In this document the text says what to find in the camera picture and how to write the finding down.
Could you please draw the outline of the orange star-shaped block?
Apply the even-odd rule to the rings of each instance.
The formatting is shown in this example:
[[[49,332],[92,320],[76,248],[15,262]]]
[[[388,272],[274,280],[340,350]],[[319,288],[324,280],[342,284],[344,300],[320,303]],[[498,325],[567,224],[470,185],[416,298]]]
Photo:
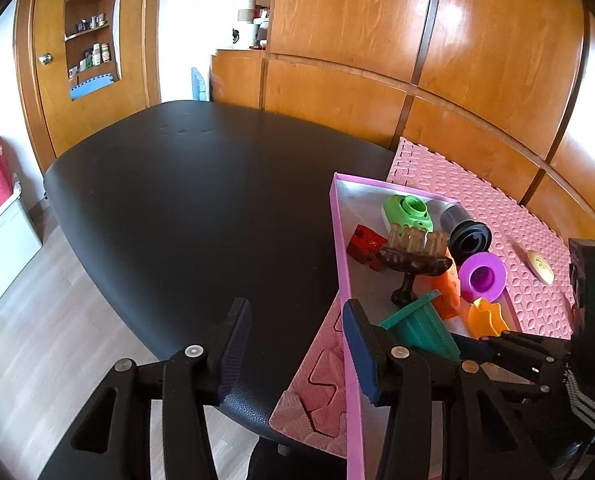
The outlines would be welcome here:
[[[509,325],[503,318],[501,304],[491,302],[484,297],[477,298],[471,304],[467,316],[467,326],[475,339],[499,337],[505,330],[509,330]]]

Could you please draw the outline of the red toy block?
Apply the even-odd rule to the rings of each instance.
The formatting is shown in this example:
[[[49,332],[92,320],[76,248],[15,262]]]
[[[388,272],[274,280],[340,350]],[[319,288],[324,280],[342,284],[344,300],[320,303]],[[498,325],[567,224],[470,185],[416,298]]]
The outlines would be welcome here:
[[[357,224],[355,231],[346,246],[346,252],[355,261],[368,266],[375,272],[380,272],[382,263],[378,259],[379,250],[386,244],[387,239],[362,224]]]

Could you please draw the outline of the orange building block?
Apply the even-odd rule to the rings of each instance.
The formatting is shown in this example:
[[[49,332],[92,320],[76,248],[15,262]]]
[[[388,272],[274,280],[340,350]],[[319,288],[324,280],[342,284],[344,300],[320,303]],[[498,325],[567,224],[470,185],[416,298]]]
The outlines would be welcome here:
[[[461,290],[458,271],[453,264],[440,276],[420,275],[416,278],[413,291],[419,296],[437,290],[439,297],[432,300],[432,306],[443,321],[456,318],[461,310]]]

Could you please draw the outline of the black cylindrical cap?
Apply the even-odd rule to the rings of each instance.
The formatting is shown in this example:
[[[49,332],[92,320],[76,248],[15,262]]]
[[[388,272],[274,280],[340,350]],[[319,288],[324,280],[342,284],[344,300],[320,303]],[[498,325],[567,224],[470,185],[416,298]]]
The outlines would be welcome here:
[[[450,205],[442,211],[439,226],[449,235],[448,249],[456,266],[491,247],[493,234],[489,227],[474,220],[460,204]]]

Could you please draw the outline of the silver door knob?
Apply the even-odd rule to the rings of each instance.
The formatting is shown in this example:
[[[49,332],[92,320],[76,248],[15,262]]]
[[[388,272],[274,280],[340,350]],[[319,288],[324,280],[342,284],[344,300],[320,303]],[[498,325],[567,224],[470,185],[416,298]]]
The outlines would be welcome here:
[[[52,62],[52,55],[50,53],[41,54],[38,57],[38,60],[40,61],[40,64],[48,65]]]

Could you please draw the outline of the purple plastic spool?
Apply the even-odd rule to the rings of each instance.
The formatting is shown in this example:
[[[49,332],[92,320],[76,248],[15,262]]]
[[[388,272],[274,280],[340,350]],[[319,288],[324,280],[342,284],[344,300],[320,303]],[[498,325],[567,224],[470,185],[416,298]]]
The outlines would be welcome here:
[[[490,252],[478,252],[465,259],[458,271],[461,296],[473,302],[484,298],[495,302],[506,286],[507,270],[503,261]]]

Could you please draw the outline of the pink foam puzzle mat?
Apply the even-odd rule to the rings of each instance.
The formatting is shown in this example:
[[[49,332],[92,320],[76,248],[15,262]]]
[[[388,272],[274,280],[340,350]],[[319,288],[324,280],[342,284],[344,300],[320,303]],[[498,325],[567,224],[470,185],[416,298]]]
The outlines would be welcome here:
[[[449,198],[485,223],[493,234],[491,253],[507,269],[501,300],[505,318],[529,334],[567,339],[573,332],[574,295],[569,250],[544,222],[498,188],[439,154],[403,140],[383,182]],[[544,255],[555,271],[551,286],[526,264],[526,252]],[[306,356],[282,393],[270,426],[313,448],[346,457],[346,388],[339,294]]]

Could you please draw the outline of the beige oval soap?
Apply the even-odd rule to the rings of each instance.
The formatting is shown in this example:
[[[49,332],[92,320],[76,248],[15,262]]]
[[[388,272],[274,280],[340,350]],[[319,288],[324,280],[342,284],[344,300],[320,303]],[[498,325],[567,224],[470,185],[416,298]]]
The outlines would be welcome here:
[[[546,257],[536,250],[526,252],[526,264],[542,283],[551,286],[555,281],[555,271],[552,269]]]

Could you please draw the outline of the green plastic toy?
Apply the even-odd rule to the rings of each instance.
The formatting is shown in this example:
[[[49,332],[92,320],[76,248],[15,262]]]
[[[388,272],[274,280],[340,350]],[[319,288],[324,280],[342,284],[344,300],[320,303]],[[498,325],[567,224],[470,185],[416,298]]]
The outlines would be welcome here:
[[[434,231],[434,224],[427,203],[415,195],[391,195],[382,204],[382,217],[386,229],[393,223],[427,232]]]

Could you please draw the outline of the teal plastic shape block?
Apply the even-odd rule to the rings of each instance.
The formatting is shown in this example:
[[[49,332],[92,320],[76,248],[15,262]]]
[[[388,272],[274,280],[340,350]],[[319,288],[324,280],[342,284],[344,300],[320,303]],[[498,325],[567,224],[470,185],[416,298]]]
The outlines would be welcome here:
[[[438,290],[432,290],[390,315],[379,326],[401,346],[415,347],[459,362],[460,350],[432,304],[432,300],[439,296]]]

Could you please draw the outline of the wooden wall shelf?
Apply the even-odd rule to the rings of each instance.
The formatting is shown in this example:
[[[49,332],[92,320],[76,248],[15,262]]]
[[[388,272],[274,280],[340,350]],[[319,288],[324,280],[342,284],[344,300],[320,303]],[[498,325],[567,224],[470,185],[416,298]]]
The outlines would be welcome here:
[[[75,101],[121,79],[116,58],[120,0],[64,0],[64,46]]]

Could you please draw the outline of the dark brown wooden massager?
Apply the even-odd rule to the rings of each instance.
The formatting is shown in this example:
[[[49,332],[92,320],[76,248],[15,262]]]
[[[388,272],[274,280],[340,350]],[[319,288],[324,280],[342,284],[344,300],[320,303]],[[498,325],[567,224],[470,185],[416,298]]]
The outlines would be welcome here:
[[[403,274],[401,286],[391,295],[396,307],[404,308],[417,299],[413,284],[418,275],[441,276],[453,265],[453,259],[446,255],[448,240],[449,234],[443,231],[391,224],[377,258],[383,266]]]

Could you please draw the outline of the blue foam mat piece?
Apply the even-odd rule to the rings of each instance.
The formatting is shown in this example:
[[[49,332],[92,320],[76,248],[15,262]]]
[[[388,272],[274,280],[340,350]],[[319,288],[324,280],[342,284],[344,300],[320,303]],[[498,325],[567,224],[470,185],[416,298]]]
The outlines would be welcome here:
[[[197,67],[191,68],[191,92],[194,101],[209,102],[211,99],[209,73],[203,73]]]

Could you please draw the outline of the pink storage box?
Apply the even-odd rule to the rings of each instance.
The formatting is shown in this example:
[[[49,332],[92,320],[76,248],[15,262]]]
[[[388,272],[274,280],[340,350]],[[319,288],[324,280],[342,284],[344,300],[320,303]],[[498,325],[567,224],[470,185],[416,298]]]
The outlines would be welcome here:
[[[382,235],[386,233],[382,219],[382,203],[391,195],[412,195],[421,202],[430,202],[432,220],[439,220],[443,207],[453,203],[447,197],[406,188],[348,174],[335,174],[330,190],[332,226],[337,276],[339,277],[340,303],[355,299],[363,307],[366,318],[378,325],[390,318],[396,307],[391,301],[391,292],[401,285],[403,275],[392,270],[375,272],[366,264],[354,260],[346,251],[357,226],[367,226]],[[456,404],[456,412],[447,412],[443,419],[433,422],[431,428],[431,463],[429,476],[442,474],[446,479],[523,479],[528,471],[525,457],[517,446],[511,450],[497,450],[495,443],[501,437],[494,434],[493,425],[481,426],[480,422],[491,419],[509,438],[522,434],[516,420],[503,423],[503,415],[511,409],[501,405],[503,399],[493,388],[476,394],[473,385],[467,384],[469,375],[461,365],[457,344],[451,338],[449,327],[428,302],[421,311],[427,313],[437,329],[431,339],[439,343],[439,350],[430,344],[412,344],[409,349],[418,351],[429,363],[439,365],[448,374],[449,397],[456,402],[474,402],[473,408]],[[346,458],[347,476],[350,479],[375,479],[386,433],[387,408],[375,408],[363,395],[355,370],[351,351],[343,347],[346,398]]]

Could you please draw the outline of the white storage bin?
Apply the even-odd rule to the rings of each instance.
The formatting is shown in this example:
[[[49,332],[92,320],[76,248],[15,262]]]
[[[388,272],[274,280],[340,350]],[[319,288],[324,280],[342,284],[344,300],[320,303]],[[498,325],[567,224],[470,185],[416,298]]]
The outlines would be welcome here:
[[[13,177],[12,194],[0,206],[0,298],[42,248],[22,200],[22,186]]]

